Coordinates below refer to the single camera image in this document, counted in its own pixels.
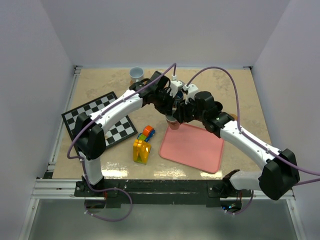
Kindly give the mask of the dark blue cup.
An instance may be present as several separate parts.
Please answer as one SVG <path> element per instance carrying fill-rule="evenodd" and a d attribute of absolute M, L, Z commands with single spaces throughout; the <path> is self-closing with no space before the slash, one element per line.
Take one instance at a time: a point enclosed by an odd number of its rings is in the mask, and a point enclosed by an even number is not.
<path fill-rule="evenodd" d="M 180 91 L 178 91 L 177 94 L 175 95 L 174 100 L 180 102 L 180 101 L 182 101 L 183 99 L 184 99 L 184 93 L 180 90 Z"/>

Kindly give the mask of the large light blue cup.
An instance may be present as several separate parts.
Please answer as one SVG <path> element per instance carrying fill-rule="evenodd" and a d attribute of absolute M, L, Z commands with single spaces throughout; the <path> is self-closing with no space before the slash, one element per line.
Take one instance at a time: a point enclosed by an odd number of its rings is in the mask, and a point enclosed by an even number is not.
<path fill-rule="evenodd" d="M 141 67 L 135 66 L 129 70 L 131 83 L 136 83 L 144 79 L 144 70 Z"/>

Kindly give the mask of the white cup brown handle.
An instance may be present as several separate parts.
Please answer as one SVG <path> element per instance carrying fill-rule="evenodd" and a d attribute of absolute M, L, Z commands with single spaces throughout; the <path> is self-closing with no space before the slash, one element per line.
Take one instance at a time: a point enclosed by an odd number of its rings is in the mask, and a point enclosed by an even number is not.
<path fill-rule="evenodd" d="M 180 123 L 172 115 L 166 115 L 165 119 L 171 130 L 178 130 L 180 128 Z"/>

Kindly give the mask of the woven rattan coaster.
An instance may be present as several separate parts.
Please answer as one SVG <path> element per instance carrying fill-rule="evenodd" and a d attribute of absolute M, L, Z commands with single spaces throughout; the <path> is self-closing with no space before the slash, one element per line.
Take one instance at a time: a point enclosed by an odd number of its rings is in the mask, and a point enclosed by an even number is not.
<path fill-rule="evenodd" d="M 235 115 L 235 114 L 230 113 L 229 115 L 232 116 L 232 117 L 234 117 L 234 118 L 238 118 L 238 116 Z"/>
<path fill-rule="evenodd" d="M 134 83 L 137 83 L 137 82 L 145 82 L 145 81 L 147 81 L 148 79 L 147 78 L 132 78 L 131 80 L 130 80 L 130 84 L 132 85 L 132 84 L 134 84 Z"/>

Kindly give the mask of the pink tray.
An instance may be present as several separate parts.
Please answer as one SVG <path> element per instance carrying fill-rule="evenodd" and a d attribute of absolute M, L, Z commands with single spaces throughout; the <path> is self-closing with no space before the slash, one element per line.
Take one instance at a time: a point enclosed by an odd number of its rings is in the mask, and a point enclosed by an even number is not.
<path fill-rule="evenodd" d="M 204 128 L 181 124 L 179 129 L 167 128 L 159 155 L 210 174 L 219 171 L 225 141 Z"/>

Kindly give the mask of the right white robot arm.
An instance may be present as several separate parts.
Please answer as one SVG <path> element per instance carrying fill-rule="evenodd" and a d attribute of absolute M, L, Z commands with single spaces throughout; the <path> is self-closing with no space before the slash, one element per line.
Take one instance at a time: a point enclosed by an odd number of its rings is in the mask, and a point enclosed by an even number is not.
<path fill-rule="evenodd" d="M 201 122 L 209 133 L 237 147 L 260 168 L 258 172 L 236 169 L 228 173 L 222 179 L 222 196 L 233 197 L 241 190 L 262 191 L 276 201 L 300 181 L 291 150 L 279 150 L 245 130 L 208 91 L 175 106 L 173 117 L 179 123 Z"/>

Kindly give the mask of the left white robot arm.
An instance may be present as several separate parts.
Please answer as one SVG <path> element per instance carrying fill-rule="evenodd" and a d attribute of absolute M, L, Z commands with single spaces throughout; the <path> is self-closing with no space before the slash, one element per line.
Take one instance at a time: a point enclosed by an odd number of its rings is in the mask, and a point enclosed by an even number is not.
<path fill-rule="evenodd" d="M 99 196 L 104 190 L 101 155 L 107 148 L 105 135 L 110 128 L 148 104 L 153 104 L 163 115 L 171 115 L 174 99 L 183 86 L 176 75 L 169 79 L 164 73 L 155 71 L 151 78 L 134 81 L 122 96 L 103 109 L 77 117 L 72 145 L 80 151 L 78 158 L 82 162 L 88 193 Z"/>

